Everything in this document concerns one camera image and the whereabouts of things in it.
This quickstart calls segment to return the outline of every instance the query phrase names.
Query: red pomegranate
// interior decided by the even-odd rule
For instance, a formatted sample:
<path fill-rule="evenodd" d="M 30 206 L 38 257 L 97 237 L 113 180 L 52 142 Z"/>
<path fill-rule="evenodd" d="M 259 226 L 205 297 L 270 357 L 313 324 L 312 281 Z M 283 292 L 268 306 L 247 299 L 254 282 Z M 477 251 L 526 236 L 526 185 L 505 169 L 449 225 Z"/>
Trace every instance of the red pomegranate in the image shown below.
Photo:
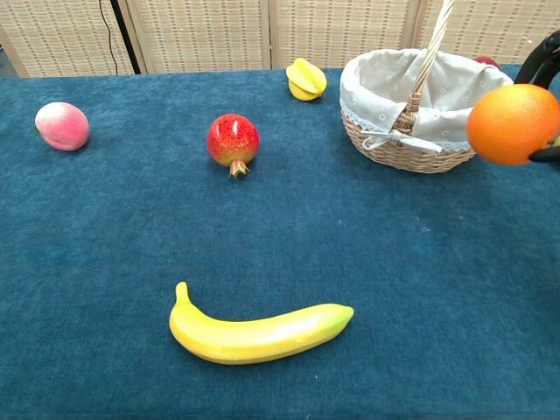
<path fill-rule="evenodd" d="M 245 116 L 221 115 L 212 123 L 206 139 L 208 153 L 218 164 L 229 166 L 229 175 L 245 175 L 247 163 L 259 149 L 259 134 L 255 125 Z"/>
<path fill-rule="evenodd" d="M 478 61 L 479 63 L 482 63 L 482 64 L 489 64 L 490 66 L 494 66 L 498 70 L 501 70 L 500 65 L 498 63 L 496 63 L 496 61 L 494 59 L 491 59 L 490 57 L 480 56 L 480 57 L 475 58 L 474 60 Z"/>

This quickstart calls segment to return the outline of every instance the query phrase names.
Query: banana tip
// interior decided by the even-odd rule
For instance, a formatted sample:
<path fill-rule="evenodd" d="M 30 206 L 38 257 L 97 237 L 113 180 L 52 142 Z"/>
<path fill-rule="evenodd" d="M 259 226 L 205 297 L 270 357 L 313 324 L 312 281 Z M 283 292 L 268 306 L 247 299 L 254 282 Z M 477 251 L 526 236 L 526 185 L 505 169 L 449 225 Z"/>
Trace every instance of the banana tip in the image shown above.
<path fill-rule="evenodd" d="M 185 304 L 190 302 L 189 292 L 186 287 L 186 282 L 180 282 L 175 286 L 175 298 L 178 304 Z"/>

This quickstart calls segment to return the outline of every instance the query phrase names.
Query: yellow banana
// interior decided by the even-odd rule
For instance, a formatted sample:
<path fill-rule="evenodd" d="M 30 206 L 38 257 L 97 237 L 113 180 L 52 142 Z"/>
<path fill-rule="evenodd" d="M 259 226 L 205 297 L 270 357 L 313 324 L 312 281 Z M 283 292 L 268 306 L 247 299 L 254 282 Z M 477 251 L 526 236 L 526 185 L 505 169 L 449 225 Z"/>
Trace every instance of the yellow banana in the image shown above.
<path fill-rule="evenodd" d="M 354 309 L 318 304 L 271 318 L 210 318 L 189 299 L 185 282 L 175 288 L 169 327 L 175 340 L 201 359 L 225 365 L 273 361 L 301 353 L 339 335 Z"/>
<path fill-rule="evenodd" d="M 286 68 L 290 92 L 300 101 L 317 99 L 326 90 L 323 71 L 306 59 L 297 58 Z"/>

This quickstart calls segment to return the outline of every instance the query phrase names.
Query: beige wall panel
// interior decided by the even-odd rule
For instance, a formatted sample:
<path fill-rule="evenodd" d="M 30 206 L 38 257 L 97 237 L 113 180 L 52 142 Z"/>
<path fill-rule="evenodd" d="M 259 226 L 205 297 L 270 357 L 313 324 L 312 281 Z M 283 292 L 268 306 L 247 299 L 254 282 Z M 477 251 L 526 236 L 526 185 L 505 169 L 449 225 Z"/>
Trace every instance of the beige wall panel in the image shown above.
<path fill-rule="evenodd" d="M 441 0 L 422 0 L 413 46 L 428 45 Z M 440 50 L 521 64 L 560 29 L 560 0 L 456 0 Z"/>
<path fill-rule="evenodd" d="M 133 74 L 109 0 L 101 1 L 119 74 Z M 115 74 L 99 3 L 0 1 L 0 44 L 22 77 Z"/>
<path fill-rule="evenodd" d="M 410 45 L 417 0 L 270 0 L 272 66 L 303 57 L 343 67 L 378 48 Z"/>
<path fill-rule="evenodd" d="M 149 73 L 270 68 L 268 0 L 128 0 Z"/>

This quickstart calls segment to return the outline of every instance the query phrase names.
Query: basket handle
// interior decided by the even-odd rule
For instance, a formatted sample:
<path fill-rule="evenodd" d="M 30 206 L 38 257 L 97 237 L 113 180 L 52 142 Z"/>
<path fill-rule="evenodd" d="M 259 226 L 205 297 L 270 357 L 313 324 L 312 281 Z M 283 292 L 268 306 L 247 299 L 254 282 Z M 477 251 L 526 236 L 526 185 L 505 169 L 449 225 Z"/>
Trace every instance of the basket handle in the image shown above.
<path fill-rule="evenodd" d="M 430 75 L 431 66 L 438 55 L 439 46 L 441 46 L 441 41 L 444 38 L 445 28 L 447 27 L 447 22 L 452 14 L 454 3 L 455 0 L 444 0 L 441 10 L 439 11 L 439 16 L 437 17 L 436 27 L 434 28 L 430 43 L 428 44 L 426 56 L 424 57 L 422 67 L 420 67 L 420 73 L 416 77 L 414 89 L 409 95 L 406 107 L 393 125 L 394 129 L 399 130 L 403 134 L 410 134 L 412 132 L 412 127 L 414 127 L 418 109 L 420 108 L 422 89 L 424 88 L 424 85 L 428 80 L 428 76 Z"/>

